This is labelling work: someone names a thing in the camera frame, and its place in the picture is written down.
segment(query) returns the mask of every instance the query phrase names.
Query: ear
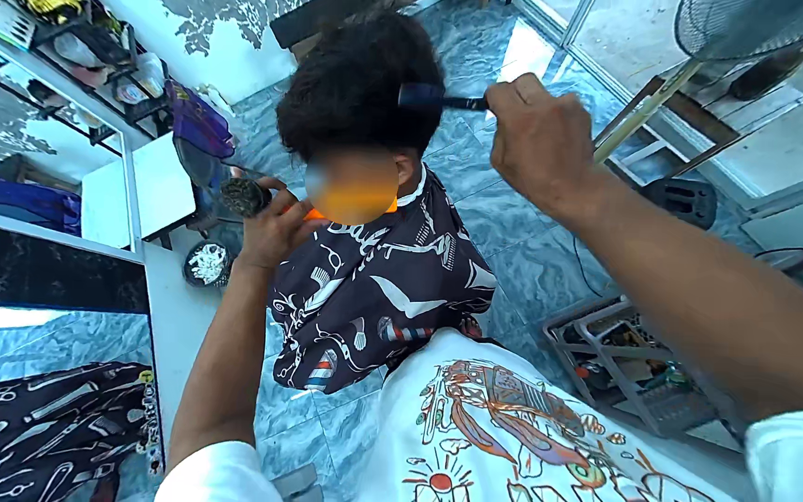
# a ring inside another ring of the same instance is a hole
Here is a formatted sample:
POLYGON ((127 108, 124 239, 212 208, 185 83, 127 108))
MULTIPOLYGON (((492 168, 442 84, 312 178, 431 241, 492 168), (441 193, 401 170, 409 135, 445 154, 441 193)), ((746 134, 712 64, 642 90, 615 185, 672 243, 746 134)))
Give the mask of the ear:
POLYGON ((393 159, 399 172, 399 186, 404 185, 414 176, 417 162, 409 154, 403 153, 394 154, 393 159))

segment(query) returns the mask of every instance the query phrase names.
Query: peeling paint wall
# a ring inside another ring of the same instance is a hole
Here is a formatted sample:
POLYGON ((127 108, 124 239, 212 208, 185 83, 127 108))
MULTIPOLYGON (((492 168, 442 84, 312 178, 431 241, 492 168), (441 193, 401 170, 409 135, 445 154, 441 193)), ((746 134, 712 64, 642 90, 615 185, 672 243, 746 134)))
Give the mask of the peeling paint wall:
POLYGON ((269 22, 308 0, 104 0, 186 86, 214 85, 229 104, 296 69, 269 22))
POLYGON ((230 2, 207 0, 162 0, 163 6, 176 16, 187 18, 178 27, 177 35, 184 36, 184 50, 209 54, 209 38, 216 20, 237 22, 244 39, 262 49, 262 35, 269 22, 294 10, 308 0, 278 0, 275 2, 230 2))

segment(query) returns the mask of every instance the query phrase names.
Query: white table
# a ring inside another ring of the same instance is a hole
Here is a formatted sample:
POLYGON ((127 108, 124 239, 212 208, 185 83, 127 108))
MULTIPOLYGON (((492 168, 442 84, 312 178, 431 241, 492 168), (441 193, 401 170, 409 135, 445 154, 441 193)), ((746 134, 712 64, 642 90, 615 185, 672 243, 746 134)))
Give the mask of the white table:
MULTIPOLYGON (((132 153, 142 238, 196 209, 191 178, 178 161, 172 132, 132 153)), ((122 248, 129 245, 126 181, 122 159, 82 179, 82 236, 122 248)))

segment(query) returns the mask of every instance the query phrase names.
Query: hand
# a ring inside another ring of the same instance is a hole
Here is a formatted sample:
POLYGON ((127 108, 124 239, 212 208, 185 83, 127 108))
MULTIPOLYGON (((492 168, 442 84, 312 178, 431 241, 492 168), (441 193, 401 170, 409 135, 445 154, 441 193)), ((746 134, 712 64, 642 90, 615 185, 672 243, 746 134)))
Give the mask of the hand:
POLYGON ((309 234, 328 222, 304 221, 305 215, 311 211, 311 202, 297 200, 279 179, 259 178, 256 183, 262 188, 279 191, 255 218, 244 220, 244 249, 235 264, 270 271, 303 244, 309 234))
POLYGON ((498 117, 492 166, 541 211, 566 218, 603 174, 593 168, 591 116, 578 97, 552 97, 533 74, 490 86, 498 117))

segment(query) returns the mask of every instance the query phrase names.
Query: purple bag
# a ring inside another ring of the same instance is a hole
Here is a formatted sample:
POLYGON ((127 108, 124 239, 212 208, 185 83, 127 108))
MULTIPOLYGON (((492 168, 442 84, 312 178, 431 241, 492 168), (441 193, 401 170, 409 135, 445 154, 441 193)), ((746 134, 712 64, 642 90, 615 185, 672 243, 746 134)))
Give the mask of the purple bag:
POLYGON ((166 81, 166 94, 172 100, 175 121, 172 134, 219 159, 234 154, 229 123, 195 92, 175 82, 166 81))
POLYGON ((66 190, 0 178, 0 214, 53 231, 82 237, 82 199, 66 190))

